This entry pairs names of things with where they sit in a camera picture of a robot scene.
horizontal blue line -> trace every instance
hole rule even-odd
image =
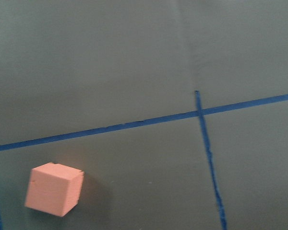
[[[243,109],[243,108],[259,106],[263,104],[282,102],[282,101],[288,101],[288,94],[203,109],[202,112],[203,112],[203,115],[209,115],[209,114],[221,113],[221,112],[230,111],[230,110]],[[108,126],[108,127],[93,128],[93,129],[88,129],[88,130],[79,131],[79,132],[72,132],[72,133],[61,134],[61,135],[56,135],[56,136],[51,136],[51,137],[46,137],[46,138],[39,138],[39,139],[34,139],[34,140],[26,140],[26,141],[11,143],[11,144],[0,145],[0,151],[11,150],[11,149],[21,148],[21,147],[26,147],[26,146],[32,146],[32,145],[45,144],[49,142],[72,139],[72,138],[79,138],[79,137],[95,135],[99,133],[113,132],[113,131],[122,130],[122,129],[148,126],[148,125],[153,125],[153,124],[158,124],[158,123],[163,123],[163,122],[168,122],[168,121],[181,120],[181,119],[197,117],[197,116],[198,116],[197,111],[191,111],[191,112],[187,112],[183,114],[161,116],[161,117],[151,118],[151,119],[147,119],[143,121],[134,121],[134,122],[129,122],[125,124]]]

gray surface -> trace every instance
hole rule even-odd
[[[288,93],[288,1],[0,0],[0,144],[191,111],[195,89],[203,107]],[[229,229],[288,229],[288,103],[207,119]],[[220,229],[197,123],[0,152],[7,229]],[[23,208],[48,161],[89,175],[65,219]]]

pink cube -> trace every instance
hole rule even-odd
[[[78,203],[84,172],[47,163],[31,170],[25,206],[63,217]]]

block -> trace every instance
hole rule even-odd
[[[25,206],[63,217],[77,205],[84,172],[47,163],[31,170]]]

cube side face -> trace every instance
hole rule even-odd
[[[63,216],[78,204],[83,178],[84,178],[84,172],[79,172],[76,177],[70,180],[64,210],[62,213]]]
[[[32,169],[25,206],[61,216],[69,181]]]

